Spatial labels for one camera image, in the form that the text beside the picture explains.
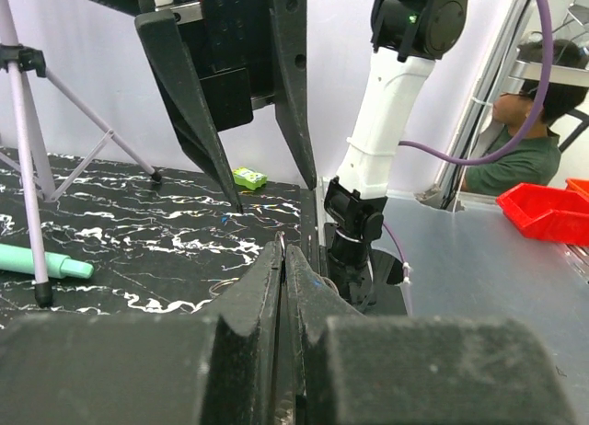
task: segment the neck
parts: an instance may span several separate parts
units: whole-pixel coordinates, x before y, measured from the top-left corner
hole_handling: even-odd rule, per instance
[[[520,129],[521,126],[507,126],[507,131],[512,137],[514,137]],[[548,136],[549,127],[541,121],[537,121],[524,138],[546,138]]]

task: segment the green marker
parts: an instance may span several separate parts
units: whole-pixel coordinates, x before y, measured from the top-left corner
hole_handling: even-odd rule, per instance
[[[88,279],[94,273],[93,265],[76,261],[67,255],[45,252],[45,260],[47,261],[47,275],[50,278],[63,279],[69,276]],[[34,275],[35,265],[32,250],[0,244],[0,270]]]
[[[268,177],[260,172],[240,167],[233,171],[233,179],[236,184],[248,188],[249,190],[256,190],[261,188],[268,182]]]

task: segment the tripod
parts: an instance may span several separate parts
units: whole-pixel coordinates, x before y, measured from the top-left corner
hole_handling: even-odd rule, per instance
[[[47,67],[41,51],[19,44],[8,0],[0,0],[0,68],[8,72],[10,79],[17,125],[18,163],[2,153],[0,153],[0,161],[14,168],[21,176],[27,223],[29,225],[30,248],[35,270],[35,300],[40,307],[48,307],[52,305],[53,297],[52,286],[47,275],[45,247],[43,245],[39,204],[37,202],[38,195],[46,202],[57,201],[109,141],[113,141],[126,152],[151,176],[153,181],[161,181],[161,175],[135,153],[131,146],[108,123],[101,119]],[[90,151],[70,176],[57,188],[27,76],[27,72],[33,70],[38,77],[47,78],[104,132],[104,136],[96,147]]]

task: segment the black hair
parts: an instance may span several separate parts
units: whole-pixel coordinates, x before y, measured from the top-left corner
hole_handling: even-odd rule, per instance
[[[542,42],[534,41],[520,45],[519,60],[524,62],[542,62]],[[557,66],[585,69],[589,64],[589,56],[570,40],[554,40],[554,59]],[[534,99],[536,97],[538,82],[526,80],[522,87],[522,96]],[[568,86],[551,83],[546,99],[544,100],[544,113],[541,120],[552,124],[563,115],[571,112],[585,101],[588,88],[581,86]]]

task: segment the gray table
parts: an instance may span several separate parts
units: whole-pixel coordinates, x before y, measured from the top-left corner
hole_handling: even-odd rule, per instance
[[[413,267],[416,316],[509,316],[541,337],[589,423],[589,276],[565,246],[521,237],[494,204],[450,213],[391,197],[385,216]],[[380,247],[394,251],[383,236]]]

